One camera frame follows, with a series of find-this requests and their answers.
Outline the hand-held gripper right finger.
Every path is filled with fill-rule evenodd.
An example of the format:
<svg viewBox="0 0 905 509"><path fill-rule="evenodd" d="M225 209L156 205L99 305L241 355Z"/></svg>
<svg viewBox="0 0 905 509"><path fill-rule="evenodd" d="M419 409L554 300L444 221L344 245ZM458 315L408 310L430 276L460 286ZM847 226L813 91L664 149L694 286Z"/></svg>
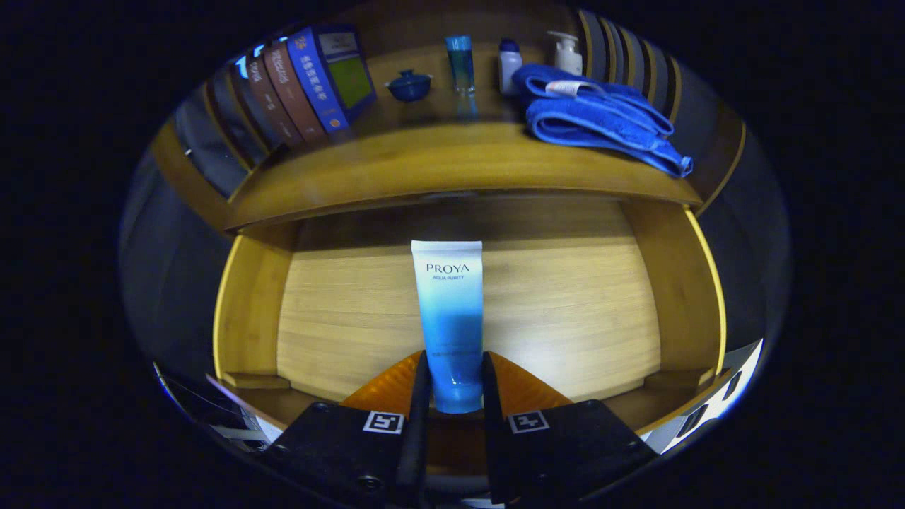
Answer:
<svg viewBox="0 0 905 509"><path fill-rule="evenodd" d="M496 505L591 506L658 457L597 399L515 405L547 385L494 352L482 361L489 493Z"/></svg>

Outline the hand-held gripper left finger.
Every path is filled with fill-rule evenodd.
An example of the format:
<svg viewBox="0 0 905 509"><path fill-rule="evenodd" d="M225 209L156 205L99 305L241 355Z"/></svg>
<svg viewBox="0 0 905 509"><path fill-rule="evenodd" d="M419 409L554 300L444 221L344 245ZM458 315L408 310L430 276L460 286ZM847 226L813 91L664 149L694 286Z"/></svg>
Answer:
<svg viewBox="0 0 905 509"><path fill-rule="evenodd" d="M423 506L432 393L426 352L376 382L378 391L352 405L311 404L266 449L268 470L316 507Z"/></svg>

